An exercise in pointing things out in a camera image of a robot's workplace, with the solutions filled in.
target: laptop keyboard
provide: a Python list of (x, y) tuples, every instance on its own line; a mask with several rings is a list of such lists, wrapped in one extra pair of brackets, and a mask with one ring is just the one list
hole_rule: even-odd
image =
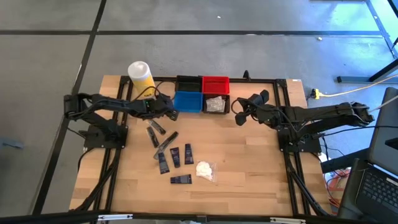
[(388, 182), (385, 175), (365, 171), (359, 193), (398, 213), (398, 186)]

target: wooden table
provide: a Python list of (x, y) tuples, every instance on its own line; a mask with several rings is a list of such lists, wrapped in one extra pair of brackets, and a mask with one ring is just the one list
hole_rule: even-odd
[[(116, 97), (120, 76), (104, 76), (100, 94)], [(287, 80), (292, 106), (306, 107), (300, 80)], [(174, 84), (163, 83), (160, 91), (174, 95)], [(271, 84), (231, 83), (231, 102), (237, 97), (248, 98), (253, 93), (268, 90), (269, 104), (275, 104)], [(234, 106), (240, 111), (238, 103)], [(98, 111), (107, 119), (110, 111)], [(250, 117), (238, 126), (234, 114), (180, 113), (177, 121), (167, 117), (157, 119), (167, 130), (165, 136), (157, 133), (162, 142), (174, 131), (178, 138), (165, 151), (170, 172), (160, 175), (158, 161), (153, 159), (155, 149), (146, 133), (145, 121), (129, 116), (128, 140), (122, 150), (111, 210), (114, 212), (179, 213), (208, 215), (280, 215), (291, 216), (289, 189), (282, 153), (279, 151), (277, 132), (260, 125)], [(193, 149), (194, 165), (182, 164), (174, 168), (171, 147), (184, 145)], [(95, 149), (82, 160), (70, 208), (79, 206), (93, 190), (100, 176), (104, 149)], [(320, 163), (311, 154), (301, 153), (305, 182), (320, 205), (330, 212), (328, 195)], [(196, 176), (198, 161), (216, 163), (216, 182)], [(170, 184), (170, 177), (191, 174), (193, 184)], [(303, 212), (299, 189), (296, 194), (299, 210)], [(103, 191), (101, 208), (106, 200)]]

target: laptop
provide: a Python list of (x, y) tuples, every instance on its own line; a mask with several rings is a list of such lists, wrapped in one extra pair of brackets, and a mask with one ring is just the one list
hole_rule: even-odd
[[(387, 88), (383, 103), (398, 95)], [(398, 99), (380, 109), (377, 126), (398, 126)], [(398, 130), (375, 128), (355, 204), (364, 214), (382, 223), (398, 223)]]

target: plastic storage bin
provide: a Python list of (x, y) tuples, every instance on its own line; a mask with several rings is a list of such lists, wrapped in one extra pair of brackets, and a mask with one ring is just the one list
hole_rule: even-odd
[(203, 94), (200, 92), (176, 91), (174, 108), (180, 112), (200, 113)]
[[(211, 99), (217, 96), (221, 96), (223, 100), (225, 100), (225, 107), (223, 112), (213, 112), (213, 111), (207, 111), (207, 99)], [(229, 95), (203, 95), (203, 112), (204, 113), (211, 113), (211, 114), (228, 114), (230, 109), (230, 100), (229, 100)]]
[(202, 77), (191, 77), (186, 75), (177, 75), (175, 91), (195, 91), (201, 92)]
[(229, 77), (203, 77), (203, 94), (227, 95), (229, 93)]

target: floor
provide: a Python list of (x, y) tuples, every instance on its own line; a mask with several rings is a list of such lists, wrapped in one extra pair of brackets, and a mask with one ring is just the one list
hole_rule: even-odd
[[(395, 39), (391, 27), (397, 21), (387, 3), (373, 4), (385, 11), (381, 19)], [(90, 30), (99, 5), (100, 0), (0, 0), (0, 29)], [(377, 25), (364, 2), (308, 0), (113, 0), (99, 25), (99, 30), (169, 29), (377, 30)], [(87, 41), (87, 35), (0, 35), (0, 136), (25, 144), (22, 150), (0, 151), (0, 217), (31, 210), (62, 117), (62, 96), (72, 89)], [(337, 76), (370, 76), (393, 57), (380, 37), (97, 36), (80, 91), (98, 92), (103, 75), (127, 75), (127, 66), (136, 60), (146, 61), (158, 76), (241, 77), (249, 70), (253, 78), (301, 79), (307, 93), (312, 88), (336, 93), (363, 86), (337, 84)], [(310, 99), (308, 105), (358, 101), (374, 108), (386, 87)], [(72, 122), (70, 127), (83, 129), (85, 124)], [(372, 132), (346, 132), (326, 141), (347, 154), (368, 147)], [(82, 145), (82, 139), (67, 133), (45, 213), (67, 211)], [(336, 151), (330, 155), (340, 156)]]

